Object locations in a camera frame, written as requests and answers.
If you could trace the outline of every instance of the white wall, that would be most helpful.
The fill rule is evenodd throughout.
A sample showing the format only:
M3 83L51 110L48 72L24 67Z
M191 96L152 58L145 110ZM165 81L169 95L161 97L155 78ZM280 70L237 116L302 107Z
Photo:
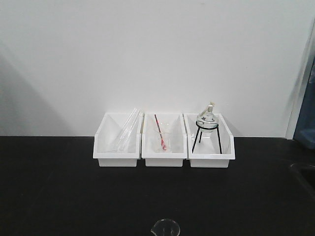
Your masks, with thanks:
M284 137L314 0L2 0L0 134L94 135L105 111L200 112Z

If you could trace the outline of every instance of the red stirring rod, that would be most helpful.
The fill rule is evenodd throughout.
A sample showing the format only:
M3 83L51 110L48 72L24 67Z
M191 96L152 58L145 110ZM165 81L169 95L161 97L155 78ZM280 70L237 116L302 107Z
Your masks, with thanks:
M163 137L162 137L161 129L159 128L158 118L157 118L156 114L154 114L154 117L155 117L155 119L156 119L156 123L157 123L157 128L158 128L159 136L161 137L161 146L162 146L162 149L163 149L164 151L166 151L166 145L165 145L165 142L164 142Z

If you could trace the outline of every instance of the black wire stand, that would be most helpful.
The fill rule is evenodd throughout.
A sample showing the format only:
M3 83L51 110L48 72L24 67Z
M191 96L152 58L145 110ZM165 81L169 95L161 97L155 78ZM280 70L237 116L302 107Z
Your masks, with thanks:
M217 130L217 133L218 133L220 154L222 154L221 140L220 140L220 133L219 133L219 124L218 124L216 127L214 127L214 128L204 128L204 127L201 127L200 125L198 125L197 122L196 122L196 125L198 126L198 130L197 130L197 133L196 133L195 141L193 142L192 153L193 153L193 150L195 149L195 145L196 145L196 141L197 141L197 138L198 138L198 134L199 134L200 129L205 129L205 130L213 130L213 129L216 129L216 130ZM201 142L201 136L202 136L202 131L200 132L199 142Z

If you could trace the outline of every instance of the black table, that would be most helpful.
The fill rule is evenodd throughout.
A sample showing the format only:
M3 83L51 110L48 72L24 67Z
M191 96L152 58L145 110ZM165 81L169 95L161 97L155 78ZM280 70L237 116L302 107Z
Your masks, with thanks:
M0 137L0 235L314 236L315 201L291 173L315 153L295 141L235 138L228 169L99 167L92 137Z

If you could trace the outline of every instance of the white plastic bin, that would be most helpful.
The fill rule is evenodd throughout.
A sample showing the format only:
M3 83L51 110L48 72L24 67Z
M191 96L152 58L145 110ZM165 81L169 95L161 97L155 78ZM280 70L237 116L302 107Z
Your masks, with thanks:
M99 166L136 167L141 150L141 125L143 114L140 113L134 126L126 152L108 152L108 145L117 137L130 114L105 113L94 136L93 158L98 159Z
M201 142L197 139L195 149L192 153L192 146L198 130L196 119L198 114L184 114L188 139L188 159L191 167L214 167L227 168L229 160L235 159L234 137L227 127L223 116L215 114L219 119L219 133L222 147L220 154L217 130L212 133L202 133Z
M142 133L142 158L146 166L181 167L187 159L187 136L182 114L156 114L161 126L167 124L170 137L166 151L158 151L161 139L154 114L145 114Z

